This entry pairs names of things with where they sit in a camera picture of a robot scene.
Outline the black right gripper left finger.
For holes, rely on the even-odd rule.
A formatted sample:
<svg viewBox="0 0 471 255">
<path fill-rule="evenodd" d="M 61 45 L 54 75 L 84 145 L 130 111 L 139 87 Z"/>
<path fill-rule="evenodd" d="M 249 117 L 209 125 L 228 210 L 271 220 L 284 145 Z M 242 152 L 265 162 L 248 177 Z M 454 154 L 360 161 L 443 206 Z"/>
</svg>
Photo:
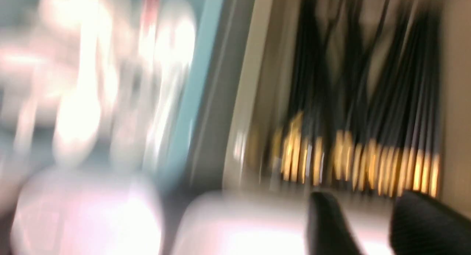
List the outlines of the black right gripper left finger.
<svg viewBox="0 0 471 255">
<path fill-rule="evenodd" d="M 314 191 L 308 198 L 308 254 L 361 255 L 336 198 Z"/>
</svg>

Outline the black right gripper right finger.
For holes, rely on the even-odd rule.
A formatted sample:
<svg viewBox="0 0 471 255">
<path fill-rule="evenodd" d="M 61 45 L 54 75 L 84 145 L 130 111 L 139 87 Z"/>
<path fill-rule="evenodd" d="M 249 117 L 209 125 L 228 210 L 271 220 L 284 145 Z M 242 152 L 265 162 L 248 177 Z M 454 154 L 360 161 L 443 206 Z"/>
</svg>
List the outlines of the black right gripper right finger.
<svg viewBox="0 0 471 255">
<path fill-rule="evenodd" d="M 469 255 L 471 222 L 435 198 L 408 190 L 393 208 L 390 245 L 396 255 Z"/>
</svg>

